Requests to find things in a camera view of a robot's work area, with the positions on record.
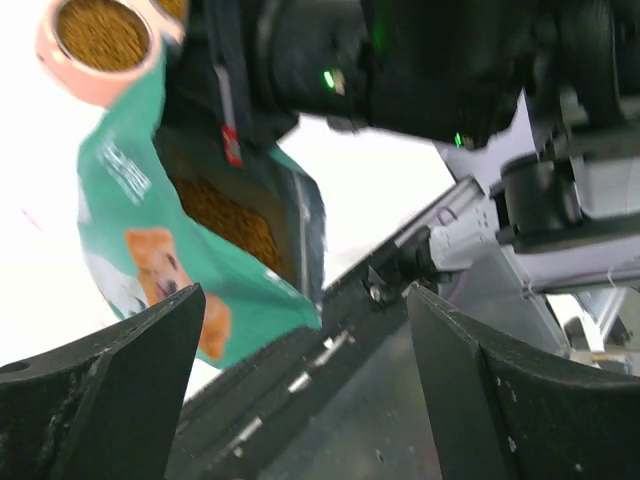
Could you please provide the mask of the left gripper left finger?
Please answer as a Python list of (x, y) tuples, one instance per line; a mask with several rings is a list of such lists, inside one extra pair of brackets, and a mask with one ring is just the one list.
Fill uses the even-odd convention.
[(128, 320), (2, 366), (2, 478), (163, 478), (204, 308), (192, 285)]

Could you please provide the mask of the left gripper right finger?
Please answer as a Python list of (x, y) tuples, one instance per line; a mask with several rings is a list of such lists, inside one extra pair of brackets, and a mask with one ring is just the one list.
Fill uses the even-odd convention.
[(407, 302), (443, 478), (638, 478), (638, 377), (538, 350), (420, 286)]

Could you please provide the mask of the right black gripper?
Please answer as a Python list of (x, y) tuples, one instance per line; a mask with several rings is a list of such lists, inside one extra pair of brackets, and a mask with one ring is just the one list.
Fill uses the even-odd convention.
[(300, 114), (364, 128), (367, 41), (357, 1), (189, 1), (164, 124), (203, 134), (233, 167), (271, 149)]

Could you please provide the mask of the teal dog food bag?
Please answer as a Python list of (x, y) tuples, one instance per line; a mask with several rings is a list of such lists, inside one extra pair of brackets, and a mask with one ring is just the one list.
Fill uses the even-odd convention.
[(293, 330), (319, 329), (325, 209), (317, 183), (286, 155), (283, 190), (297, 261), (290, 281), (188, 216), (154, 152), (118, 138), (80, 169), (78, 151), (78, 231), (114, 312), (127, 319), (199, 284), (206, 296), (199, 356), (220, 369)]

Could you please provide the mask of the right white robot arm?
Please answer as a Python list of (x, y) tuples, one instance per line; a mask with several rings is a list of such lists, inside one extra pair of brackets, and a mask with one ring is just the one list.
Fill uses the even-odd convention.
[(357, 268), (387, 307), (511, 247), (546, 254), (636, 235), (637, 210), (589, 207), (579, 165), (639, 157), (617, 41), (635, 1), (192, 1), (156, 143), (201, 176), (260, 165), (302, 114), (484, 151), (529, 116), (534, 147), (490, 191), (427, 219)]

